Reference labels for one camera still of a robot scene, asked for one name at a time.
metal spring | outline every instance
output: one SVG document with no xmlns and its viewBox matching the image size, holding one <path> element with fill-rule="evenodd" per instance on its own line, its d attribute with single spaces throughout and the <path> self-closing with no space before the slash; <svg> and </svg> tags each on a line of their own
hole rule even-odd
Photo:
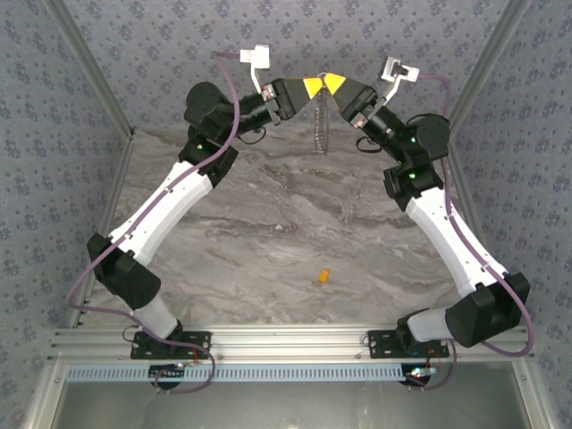
<svg viewBox="0 0 572 429">
<path fill-rule="evenodd" d="M 318 154 L 327 154 L 330 123 L 328 118 L 328 94 L 323 87 L 317 94 L 317 107 L 314 110 L 314 148 Z"/>
</svg>

blue floral wallpaper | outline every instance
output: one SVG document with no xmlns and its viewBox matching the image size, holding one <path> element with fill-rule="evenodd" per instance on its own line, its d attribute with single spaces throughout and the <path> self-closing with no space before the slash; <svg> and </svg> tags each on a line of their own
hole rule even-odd
<svg viewBox="0 0 572 429">
<path fill-rule="evenodd" d="M 185 125 L 190 87 L 225 88 L 212 50 L 271 46 L 261 77 L 336 72 L 376 83 L 387 55 L 452 79 L 458 94 L 505 0 L 67 0 L 115 95 L 136 127 Z M 229 62 L 241 95 L 248 65 Z M 404 85 L 391 108 L 441 111 L 436 82 Z M 308 122 L 310 107 L 295 118 Z"/>
<path fill-rule="evenodd" d="M 39 0 L 0 2 L 0 427 L 25 412 L 67 323 L 122 136 Z"/>
<path fill-rule="evenodd" d="M 537 350 L 572 427 L 572 4 L 533 3 L 456 144 L 491 251 L 531 281 Z"/>
</svg>

marble floor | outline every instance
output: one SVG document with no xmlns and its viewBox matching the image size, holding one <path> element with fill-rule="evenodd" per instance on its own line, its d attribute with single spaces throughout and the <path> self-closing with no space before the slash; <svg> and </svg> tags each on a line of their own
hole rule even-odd
<svg viewBox="0 0 572 429">
<path fill-rule="evenodd" d="M 184 324 L 394 323 L 457 298 L 445 264 L 385 194 L 385 154 L 359 153 L 351 128 L 327 156 L 288 124 L 240 151 L 221 184 L 182 218 L 149 269 Z M 163 180 L 185 130 L 137 131 L 114 218 L 125 221 Z M 315 286 L 324 268 L 331 270 Z M 126 308 L 97 285 L 92 305 Z M 87 314 L 86 325 L 123 323 Z"/>
</svg>

